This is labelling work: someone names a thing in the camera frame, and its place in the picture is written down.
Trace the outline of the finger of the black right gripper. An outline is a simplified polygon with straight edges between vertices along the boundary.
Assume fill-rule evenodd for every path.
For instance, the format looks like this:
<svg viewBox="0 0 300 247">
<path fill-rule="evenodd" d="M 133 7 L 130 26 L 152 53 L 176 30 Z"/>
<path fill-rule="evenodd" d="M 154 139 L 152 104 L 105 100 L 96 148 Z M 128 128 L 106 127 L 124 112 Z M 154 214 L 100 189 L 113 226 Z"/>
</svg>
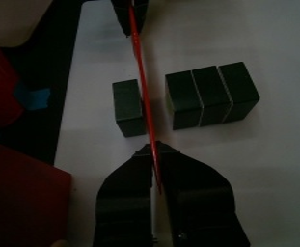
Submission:
<svg viewBox="0 0 300 247">
<path fill-rule="evenodd" d="M 129 6 L 130 0 L 110 0 L 117 21 L 120 23 L 122 33 L 128 37 L 130 35 L 130 20 L 129 20 Z"/>
<path fill-rule="evenodd" d="M 149 0 L 133 0 L 133 14 L 137 32 L 141 32 L 142 29 L 148 9 L 148 1 Z"/>
</svg>

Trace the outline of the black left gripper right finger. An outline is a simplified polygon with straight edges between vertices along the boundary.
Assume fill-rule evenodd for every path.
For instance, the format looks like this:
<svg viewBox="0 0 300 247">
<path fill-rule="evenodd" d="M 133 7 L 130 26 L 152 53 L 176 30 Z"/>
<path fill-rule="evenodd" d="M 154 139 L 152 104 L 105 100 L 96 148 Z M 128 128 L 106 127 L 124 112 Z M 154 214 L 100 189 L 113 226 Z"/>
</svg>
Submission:
<svg viewBox="0 0 300 247">
<path fill-rule="evenodd" d="M 158 142 L 173 247 L 249 247 L 228 180 L 205 163 Z"/>
</svg>

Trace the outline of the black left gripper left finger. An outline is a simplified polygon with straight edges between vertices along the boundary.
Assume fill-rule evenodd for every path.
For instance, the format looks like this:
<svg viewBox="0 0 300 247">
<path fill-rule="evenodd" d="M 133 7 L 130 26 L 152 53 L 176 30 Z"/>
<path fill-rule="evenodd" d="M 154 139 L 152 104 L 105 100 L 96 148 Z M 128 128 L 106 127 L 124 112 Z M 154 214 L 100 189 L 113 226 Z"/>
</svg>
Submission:
<svg viewBox="0 0 300 247">
<path fill-rule="evenodd" d="M 152 247 L 152 155 L 145 145 L 109 174 L 96 195 L 93 247 Z"/>
</svg>

